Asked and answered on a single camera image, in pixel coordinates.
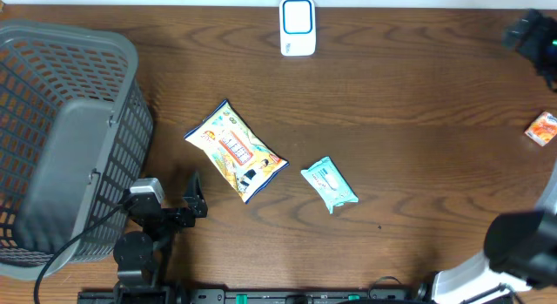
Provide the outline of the yellow snack bag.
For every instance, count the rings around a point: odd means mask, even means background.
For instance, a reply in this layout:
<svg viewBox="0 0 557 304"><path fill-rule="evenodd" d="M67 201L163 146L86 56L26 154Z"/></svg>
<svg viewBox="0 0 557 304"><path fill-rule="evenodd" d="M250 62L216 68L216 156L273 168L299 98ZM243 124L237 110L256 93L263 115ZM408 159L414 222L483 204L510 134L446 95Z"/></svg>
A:
<svg viewBox="0 0 557 304"><path fill-rule="evenodd" d="M206 154L246 204L289 165L253 133L228 100L184 140Z"/></svg>

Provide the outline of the orange tissue pack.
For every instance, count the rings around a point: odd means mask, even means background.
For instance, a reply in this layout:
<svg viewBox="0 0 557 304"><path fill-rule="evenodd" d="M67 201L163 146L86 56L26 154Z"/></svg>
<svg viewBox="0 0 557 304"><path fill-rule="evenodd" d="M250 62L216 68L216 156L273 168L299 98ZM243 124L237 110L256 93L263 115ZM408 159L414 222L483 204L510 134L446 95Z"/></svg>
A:
<svg viewBox="0 0 557 304"><path fill-rule="evenodd" d="M556 126L556 117L544 111L528 126L525 134L538 145L545 146L556 137Z"/></svg>

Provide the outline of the teal wet wipes pack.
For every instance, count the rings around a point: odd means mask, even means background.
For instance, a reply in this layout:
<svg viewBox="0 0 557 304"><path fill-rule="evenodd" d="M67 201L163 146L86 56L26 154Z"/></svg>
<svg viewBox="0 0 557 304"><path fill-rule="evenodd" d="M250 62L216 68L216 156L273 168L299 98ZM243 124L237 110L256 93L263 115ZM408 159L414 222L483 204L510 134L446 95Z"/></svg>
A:
<svg viewBox="0 0 557 304"><path fill-rule="evenodd" d="M300 173L319 194L330 214L333 214L335 207L359 202L357 195L328 156Z"/></svg>

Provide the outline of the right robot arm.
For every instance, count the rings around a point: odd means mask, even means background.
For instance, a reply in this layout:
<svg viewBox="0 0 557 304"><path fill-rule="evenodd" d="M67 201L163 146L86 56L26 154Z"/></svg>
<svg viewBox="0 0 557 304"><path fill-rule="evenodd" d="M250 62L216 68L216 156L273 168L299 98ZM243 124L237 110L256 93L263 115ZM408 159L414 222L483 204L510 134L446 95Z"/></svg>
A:
<svg viewBox="0 0 557 304"><path fill-rule="evenodd" d="M529 10L503 44L527 59L550 91L556 89L556 20ZM519 303L519 294L556 284L556 177L534 209L503 213L490 225L482 250L441 271L416 295L424 303Z"/></svg>

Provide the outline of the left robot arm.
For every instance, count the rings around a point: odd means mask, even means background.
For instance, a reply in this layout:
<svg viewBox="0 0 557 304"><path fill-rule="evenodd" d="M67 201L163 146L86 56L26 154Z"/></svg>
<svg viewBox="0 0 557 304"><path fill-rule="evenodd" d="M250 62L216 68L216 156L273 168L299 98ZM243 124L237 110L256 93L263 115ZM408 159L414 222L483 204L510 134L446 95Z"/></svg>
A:
<svg viewBox="0 0 557 304"><path fill-rule="evenodd" d="M190 177L182 207L164 208L164 190L156 178L136 180L120 200L140 231L124 234L113 250L117 262L116 303L186 303L185 290L164 277L177 233L194 227L208 213L197 172Z"/></svg>

